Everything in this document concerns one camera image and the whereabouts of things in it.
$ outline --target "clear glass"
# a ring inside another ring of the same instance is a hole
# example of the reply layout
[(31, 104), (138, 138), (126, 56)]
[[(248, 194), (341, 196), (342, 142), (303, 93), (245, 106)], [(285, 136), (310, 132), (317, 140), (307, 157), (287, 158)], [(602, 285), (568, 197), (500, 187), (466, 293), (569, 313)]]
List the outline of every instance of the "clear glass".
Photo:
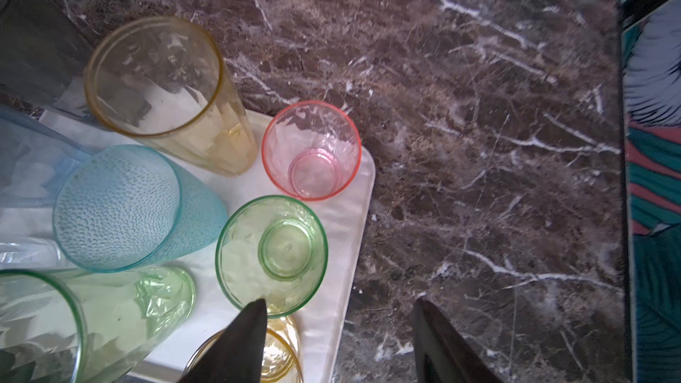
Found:
[(92, 50), (49, 0), (0, 0), (0, 90), (101, 127), (83, 94)]
[(217, 239), (225, 205), (153, 149), (107, 148), (69, 177), (52, 215), (66, 257), (94, 272), (176, 259)]
[(0, 271), (0, 379), (111, 383), (189, 317), (195, 296), (179, 268)]
[[(222, 333), (220, 331), (214, 334), (198, 348), (184, 368), (183, 375), (208, 352)], [(300, 352), (300, 334), (293, 317), (267, 320), (260, 381), (302, 383)]]
[(50, 207), (90, 152), (28, 115), (0, 106), (0, 207)]
[(0, 269), (66, 267), (73, 264), (53, 240), (0, 235)]
[(229, 219), (215, 253), (217, 278), (239, 309), (265, 299), (268, 318), (290, 315), (326, 272), (326, 234), (312, 210), (283, 195), (248, 202)]
[(320, 101), (284, 108), (262, 139), (262, 162), (272, 182), (301, 200), (324, 200), (343, 191), (360, 168), (362, 142), (355, 124)]
[(85, 94), (105, 126), (209, 171), (241, 174), (258, 154), (217, 45), (189, 21), (114, 31), (90, 59)]

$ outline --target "pink stripe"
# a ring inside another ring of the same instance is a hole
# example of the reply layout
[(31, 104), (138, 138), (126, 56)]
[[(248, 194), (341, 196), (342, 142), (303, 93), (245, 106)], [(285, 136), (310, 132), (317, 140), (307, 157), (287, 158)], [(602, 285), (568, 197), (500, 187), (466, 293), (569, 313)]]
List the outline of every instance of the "pink stripe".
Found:
[(631, 221), (631, 229), (633, 230), (634, 235), (647, 235), (650, 233), (650, 229), (646, 228), (635, 220)]
[(641, 185), (637, 185), (635, 183), (629, 183), (629, 192), (631, 192), (631, 195), (635, 195), (637, 197), (641, 197), (643, 200), (650, 201), (654, 205), (661, 207), (663, 209), (671, 210), (673, 212), (676, 212), (678, 214), (681, 214), (681, 206), (674, 204), (673, 202), (660, 197), (659, 195), (655, 194), (654, 192), (646, 190), (644, 187)]
[(681, 173), (671, 170), (669, 167), (664, 167), (650, 158), (644, 156), (641, 151), (639, 151), (631, 142), (626, 141), (626, 161), (631, 162), (635, 165), (645, 167), (648, 170), (652, 170), (655, 173), (666, 174), (676, 179), (681, 179)]
[(638, 124), (633, 120), (629, 120), (629, 127), (653, 134), (662, 139), (670, 140), (671, 142), (681, 143), (681, 128), (648, 127)]

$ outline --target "tray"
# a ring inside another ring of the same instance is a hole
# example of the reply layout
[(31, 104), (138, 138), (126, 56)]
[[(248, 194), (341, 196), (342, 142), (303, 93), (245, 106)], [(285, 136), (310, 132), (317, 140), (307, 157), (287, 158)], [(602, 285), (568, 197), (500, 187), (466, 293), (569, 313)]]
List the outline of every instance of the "tray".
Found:
[[(272, 118), (252, 111), (247, 111), (247, 115), (256, 141), (260, 145), (265, 128)], [(111, 145), (135, 143), (123, 135), (99, 131), (47, 111), (41, 116), (40, 121), (56, 132), (96, 151)], [(246, 202), (259, 196), (281, 194), (265, 173), (260, 152), (253, 167), (235, 178), (226, 178), (182, 160), (174, 160), (222, 198), (230, 215)], [(365, 148), (362, 148), (360, 170), (353, 182), (331, 199), (307, 203), (317, 214), (326, 231), (329, 262), (317, 293), (307, 305), (294, 313), (294, 319), (300, 329), (302, 369), (306, 383), (331, 381), (375, 174), (373, 158)], [(51, 210), (45, 209), (30, 211), (24, 209), (23, 219), (18, 225), (23, 227), (22, 231), (28, 233), (22, 235), (50, 234), (50, 212)], [(218, 285), (215, 276), (215, 243), (183, 258), (166, 262), (166, 265), (181, 267), (194, 278), (197, 290), (195, 310), (182, 327), (132, 369), (130, 374), (151, 382), (175, 383), (181, 377), (184, 366), (192, 354), (211, 335), (225, 328), (234, 319), (238, 310), (227, 300)]]

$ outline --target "red rim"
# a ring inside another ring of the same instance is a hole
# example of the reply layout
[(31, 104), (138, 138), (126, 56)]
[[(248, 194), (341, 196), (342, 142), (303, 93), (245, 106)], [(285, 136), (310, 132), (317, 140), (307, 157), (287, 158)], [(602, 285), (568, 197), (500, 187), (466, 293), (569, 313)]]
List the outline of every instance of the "red rim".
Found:
[[(266, 153), (265, 152), (266, 151), (265, 140), (267, 140), (267, 137), (270, 134), (270, 130), (272, 130), (272, 125), (277, 121), (277, 118), (280, 115), (282, 115), (283, 113), (285, 113), (286, 111), (288, 111), (290, 109), (293, 109), (293, 108), (301, 106), (301, 105), (326, 106), (326, 107), (331, 108), (332, 110), (336, 111), (340, 115), (342, 115), (343, 118), (345, 119), (345, 121), (350, 123), (350, 127), (352, 127), (352, 130), (354, 131), (355, 136), (357, 137), (358, 146), (360, 147), (360, 153), (357, 157), (357, 162), (355, 163), (355, 168), (353, 169), (352, 174), (350, 175), (350, 179), (348, 179), (347, 182), (345, 182), (343, 184), (343, 186), (341, 186), (339, 189), (337, 189), (337, 190), (333, 191), (331, 194), (325, 195), (323, 197), (307, 198), (307, 197), (302, 197), (302, 196), (296, 194), (295, 192), (286, 191), (281, 185), (279, 185), (277, 183), (275, 178), (272, 177), (272, 174), (270, 173), (270, 167), (267, 165), (267, 160), (265, 159), (265, 153)], [(310, 101), (297, 102), (293, 105), (289, 105), (286, 108), (284, 108), (283, 110), (279, 111), (277, 113), (277, 115), (275, 115), (275, 118), (273, 118), (272, 121), (267, 125), (267, 129), (265, 130), (265, 134), (262, 136), (262, 144), (260, 145), (260, 151), (262, 151), (262, 165), (265, 167), (265, 172), (267, 173), (267, 176), (270, 178), (270, 181), (272, 181), (272, 183), (274, 183), (277, 186), (277, 188), (279, 188), (280, 191), (282, 191), (286, 195), (292, 196), (294, 199), (298, 199), (298, 200), (321, 201), (321, 200), (326, 200), (328, 198), (333, 197), (336, 194), (341, 193), (343, 190), (345, 190), (345, 188), (347, 188), (348, 185), (350, 185), (350, 182), (352, 182), (353, 179), (355, 179), (355, 175), (360, 170), (360, 163), (362, 162), (362, 139), (360, 138), (360, 131), (357, 130), (357, 126), (355, 126), (355, 123), (352, 121), (352, 119), (350, 117), (347, 116), (347, 114), (343, 113), (340, 108), (338, 108), (337, 106), (331, 105), (328, 102), (319, 101), (319, 100), (310, 100)]]

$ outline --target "marble countertop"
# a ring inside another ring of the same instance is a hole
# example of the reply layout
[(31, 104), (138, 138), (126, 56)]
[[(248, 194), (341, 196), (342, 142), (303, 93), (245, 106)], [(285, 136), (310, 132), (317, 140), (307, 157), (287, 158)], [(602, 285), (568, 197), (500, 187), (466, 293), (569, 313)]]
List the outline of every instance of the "marble countertop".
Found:
[(625, 378), (616, 0), (55, 0), (205, 27), (247, 108), (324, 99), (377, 178), (335, 382), (415, 381), (426, 297), (506, 382)]

